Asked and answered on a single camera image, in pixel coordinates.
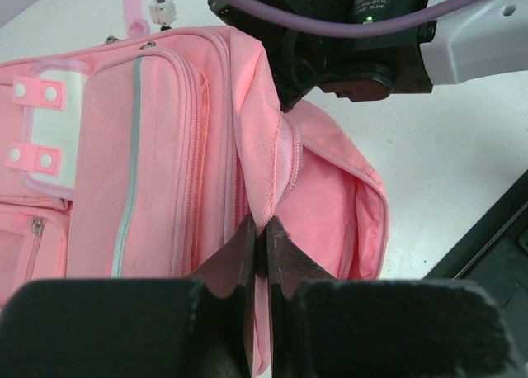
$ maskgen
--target pink backpack handle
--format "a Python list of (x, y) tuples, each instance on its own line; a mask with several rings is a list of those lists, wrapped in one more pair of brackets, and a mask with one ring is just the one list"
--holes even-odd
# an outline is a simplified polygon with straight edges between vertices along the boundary
[(125, 24), (129, 38), (150, 35), (150, 24), (143, 18), (142, 0), (123, 0)]

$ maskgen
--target white table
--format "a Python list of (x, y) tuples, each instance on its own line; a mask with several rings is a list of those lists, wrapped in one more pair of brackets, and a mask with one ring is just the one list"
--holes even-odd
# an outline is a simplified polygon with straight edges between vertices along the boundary
[[(175, 26), (220, 24), (206, 0), (176, 1)], [(125, 37), (122, 0), (39, 0), (0, 29), (0, 61), (99, 45), (109, 35)], [(308, 99), (384, 179), (391, 211), (384, 278), (424, 277), (528, 168), (528, 73), (383, 102), (319, 91)]]

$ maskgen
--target open backpack flap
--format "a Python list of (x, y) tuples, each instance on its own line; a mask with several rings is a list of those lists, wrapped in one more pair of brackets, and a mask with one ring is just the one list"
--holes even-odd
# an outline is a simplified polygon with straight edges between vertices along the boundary
[[(164, 31), (0, 67), (0, 308), (46, 277), (178, 277), (251, 212), (339, 278), (380, 273), (378, 175), (338, 125), (284, 115), (260, 41)], [(270, 362), (257, 281), (254, 372)]]

